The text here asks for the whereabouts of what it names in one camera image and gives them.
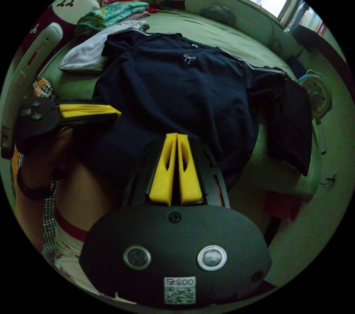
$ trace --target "sticker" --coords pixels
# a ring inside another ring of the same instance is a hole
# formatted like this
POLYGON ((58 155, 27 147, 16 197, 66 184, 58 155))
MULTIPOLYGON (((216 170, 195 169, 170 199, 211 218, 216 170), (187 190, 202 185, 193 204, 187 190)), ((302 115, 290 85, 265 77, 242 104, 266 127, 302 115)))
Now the sticker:
POLYGON ((195 304, 196 277, 164 277, 165 304, 195 304))

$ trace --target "red trim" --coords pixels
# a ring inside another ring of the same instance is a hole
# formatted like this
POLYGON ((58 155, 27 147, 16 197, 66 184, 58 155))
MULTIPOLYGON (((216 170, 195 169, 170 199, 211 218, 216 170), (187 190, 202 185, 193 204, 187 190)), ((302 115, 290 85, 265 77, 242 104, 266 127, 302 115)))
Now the red trim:
POLYGON ((70 224, 69 222, 67 222, 59 213, 57 207, 54 208, 54 217, 55 220, 57 221, 58 225, 66 232, 68 233, 70 236, 72 236, 73 238, 80 240, 82 242, 85 241, 86 236, 88 234, 87 231, 82 230, 77 228, 76 226, 70 224))

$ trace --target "houndstooth fabric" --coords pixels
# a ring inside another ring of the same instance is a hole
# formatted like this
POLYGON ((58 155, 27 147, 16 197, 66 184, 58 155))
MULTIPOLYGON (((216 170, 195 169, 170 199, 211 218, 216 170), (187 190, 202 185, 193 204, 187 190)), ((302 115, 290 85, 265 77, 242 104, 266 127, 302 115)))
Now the houndstooth fabric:
POLYGON ((46 83, 43 87, 42 87, 42 91, 46 94, 49 95, 50 99, 59 99, 59 97, 56 95, 56 93, 53 90, 53 87, 50 83, 46 83))

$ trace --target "curtain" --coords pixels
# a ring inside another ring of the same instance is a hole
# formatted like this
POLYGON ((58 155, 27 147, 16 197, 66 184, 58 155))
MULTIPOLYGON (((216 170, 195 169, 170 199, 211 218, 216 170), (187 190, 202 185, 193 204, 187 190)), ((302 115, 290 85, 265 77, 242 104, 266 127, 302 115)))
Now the curtain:
POLYGON ((303 2, 303 0, 292 0, 284 16, 281 18, 280 23, 283 24, 285 27, 288 27, 288 25, 295 17, 298 8, 303 2))

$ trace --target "electric fan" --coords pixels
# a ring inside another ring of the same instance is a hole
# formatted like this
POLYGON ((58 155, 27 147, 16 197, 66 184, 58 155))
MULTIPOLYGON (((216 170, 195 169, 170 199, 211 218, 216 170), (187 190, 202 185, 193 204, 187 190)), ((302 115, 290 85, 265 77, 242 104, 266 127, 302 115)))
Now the electric fan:
POLYGON ((298 83, 307 91, 310 100, 313 118, 317 125, 332 107, 332 91, 325 77, 319 72, 308 70, 298 83))

